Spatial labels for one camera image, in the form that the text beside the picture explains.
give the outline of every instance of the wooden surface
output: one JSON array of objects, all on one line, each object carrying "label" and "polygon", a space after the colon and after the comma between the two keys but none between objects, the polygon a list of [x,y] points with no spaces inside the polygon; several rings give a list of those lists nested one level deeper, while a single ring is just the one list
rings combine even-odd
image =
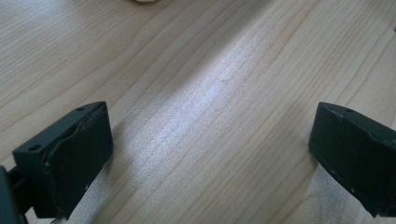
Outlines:
[{"label": "wooden surface", "polygon": [[[394,0],[4,0],[0,162],[106,100],[114,155],[68,223],[394,223],[317,166],[319,101],[396,128]],[[32,223],[50,223],[49,219]]]}]

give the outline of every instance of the wooden table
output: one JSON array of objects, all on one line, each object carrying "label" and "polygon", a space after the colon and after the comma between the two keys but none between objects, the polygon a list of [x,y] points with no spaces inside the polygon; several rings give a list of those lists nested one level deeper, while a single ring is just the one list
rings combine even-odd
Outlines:
[{"label": "wooden table", "polygon": [[[0,2],[0,162],[107,101],[115,148],[68,223],[394,223],[308,152],[320,101],[396,128],[394,0]],[[36,220],[28,213],[31,223]]]}]

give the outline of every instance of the light wood grain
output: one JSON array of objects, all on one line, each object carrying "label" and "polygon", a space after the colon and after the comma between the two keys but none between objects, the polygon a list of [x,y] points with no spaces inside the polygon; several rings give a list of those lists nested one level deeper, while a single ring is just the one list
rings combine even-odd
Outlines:
[{"label": "light wood grain", "polygon": [[0,162],[106,100],[114,155],[67,223],[393,223],[317,168],[307,141],[319,101],[396,129],[395,9],[1,1]]}]

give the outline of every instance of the screw hole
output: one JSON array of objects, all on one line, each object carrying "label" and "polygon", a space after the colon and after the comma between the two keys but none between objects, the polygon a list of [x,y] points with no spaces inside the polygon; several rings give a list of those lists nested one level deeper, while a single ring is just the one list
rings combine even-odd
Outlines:
[{"label": "screw hole", "polygon": [[28,151],[36,151],[36,150],[38,150],[39,148],[41,148],[40,145],[34,145],[34,146],[32,146],[32,147],[29,147],[27,150],[28,150]]}]

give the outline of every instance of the black object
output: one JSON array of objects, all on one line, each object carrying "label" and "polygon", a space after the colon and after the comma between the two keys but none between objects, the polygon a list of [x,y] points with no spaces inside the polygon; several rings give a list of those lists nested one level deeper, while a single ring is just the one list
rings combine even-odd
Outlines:
[{"label": "black object", "polygon": [[351,109],[319,103],[309,147],[373,217],[396,216],[396,132]]},{"label": "black object", "polygon": [[69,218],[111,157],[106,102],[73,110],[13,151],[15,168],[0,166],[0,223],[37,217]]}]

